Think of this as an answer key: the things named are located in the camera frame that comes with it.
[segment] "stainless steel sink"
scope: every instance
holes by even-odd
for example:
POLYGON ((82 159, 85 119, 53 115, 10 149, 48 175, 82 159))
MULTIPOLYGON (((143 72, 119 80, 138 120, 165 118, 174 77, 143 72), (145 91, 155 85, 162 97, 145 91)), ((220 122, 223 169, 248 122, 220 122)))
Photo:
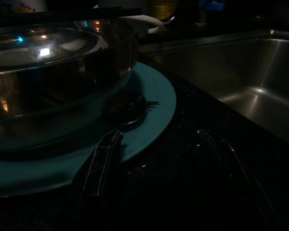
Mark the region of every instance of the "stainless steel sink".
POLYGON ((289 143, 289 33, 256 31, 140 50, 289 143))

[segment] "stainless steel pot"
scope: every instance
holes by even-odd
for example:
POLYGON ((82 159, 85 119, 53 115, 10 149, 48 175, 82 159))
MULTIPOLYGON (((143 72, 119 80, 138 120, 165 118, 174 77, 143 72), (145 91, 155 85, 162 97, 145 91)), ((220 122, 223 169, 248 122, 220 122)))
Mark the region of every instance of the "stainless steel pot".
POLYGON ((0 28, 0 150, 94 121, 136 57, 135 33, 119 19, 0 28))

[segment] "blue plate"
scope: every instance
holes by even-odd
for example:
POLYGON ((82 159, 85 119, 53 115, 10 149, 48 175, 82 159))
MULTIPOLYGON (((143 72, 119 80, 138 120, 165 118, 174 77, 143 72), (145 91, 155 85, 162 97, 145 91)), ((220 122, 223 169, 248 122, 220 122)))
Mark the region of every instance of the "blue plate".
MULTIPOLYGON (((176 106, 171 83, 160 72, 145 64, 136 64, 126 89, 143 94, 148 101, 159 101, 159 105, 148 112, 140 126, 124 132, 122 162, 141 152, 161 134, 171 121, 176 106)), ((92 127, 91 131, 101 129, 106 132, 113 129, 102 122, 92 127)), ((83 137, 78 137, 75 142, 83 142, 93 136, 84 131, 83 137)), ((94 141, 91 145, 49 159, 0 161, 0 197, 38 193, 69 185, 95 145, 94 141)))

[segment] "kitchen counter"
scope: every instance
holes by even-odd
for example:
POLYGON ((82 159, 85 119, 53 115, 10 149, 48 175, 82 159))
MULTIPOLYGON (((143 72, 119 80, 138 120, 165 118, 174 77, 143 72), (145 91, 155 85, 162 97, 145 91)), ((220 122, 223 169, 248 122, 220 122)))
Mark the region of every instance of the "kitchen counter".
MULTIPOLYGON (((140 62, 159 70, 156 63, 143 56, 140 62)), ((235 230, 239 225, 240 230, 244 230, 246 224, 239 221, 230 224, 231 219, 223 215, 229 206, 226 198, 231 195, 225 193, 222 185, 214 188, 219 192, 216 194, 203 191, 197 177, 196 156, 203 149, 196 130, 206 128, 233 146, 289 230, 289 146, 183 79, 159 71, 167 76, 176 91, 176 112, 152 145, 120 166, 119 186, 109 206, 110 216, 116 222, 113 225, 129 224, 130 229, 144 230, 159 218, 161 228, 187 229, 194 225, 199 230, 219 230, 220 227, 235 230), (218 210, 211 210, 213 203, 219 203, 218 210)), ((1 198, 0 230, 58 230, 60 224, 66 222, 64 211, 68 197, 69 188, 65 187, 1 198)))

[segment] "dark countertop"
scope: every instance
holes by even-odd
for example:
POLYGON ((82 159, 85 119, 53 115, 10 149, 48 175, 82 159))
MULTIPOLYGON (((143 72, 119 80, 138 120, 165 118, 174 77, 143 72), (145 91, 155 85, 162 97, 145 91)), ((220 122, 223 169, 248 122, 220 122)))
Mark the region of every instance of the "dark countertop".
MULTIPOLYGON (((140 61, 158 69, 156 63, 144 57, 140 61)), ((215 188, 221 192, 220 196, 211 198, 221 204, 219 210, 212 211, 197 178, 195 156, 202 147, 197 145, 196 130, 207 128, 233 146, 289 230, 289 146, 184 80, 162 72, 176 91, 176 112, 152 145, 120 167, 120 187, 110 206, 118 225, 132 223, 138 225, 135 229, 145 229, 151 219, 160 217, 162 228, 185 229, 194 224, 200 230, 219 230, 220 222, 229 226, 223 216, 228 204, 222 200, 230 195, 222 193, 223 186, 220 190, 215 188)), ((1 198, 0 230, 55 230, 65 221, 68 193, 69 188, 65 187, 30 196, 1 198)))

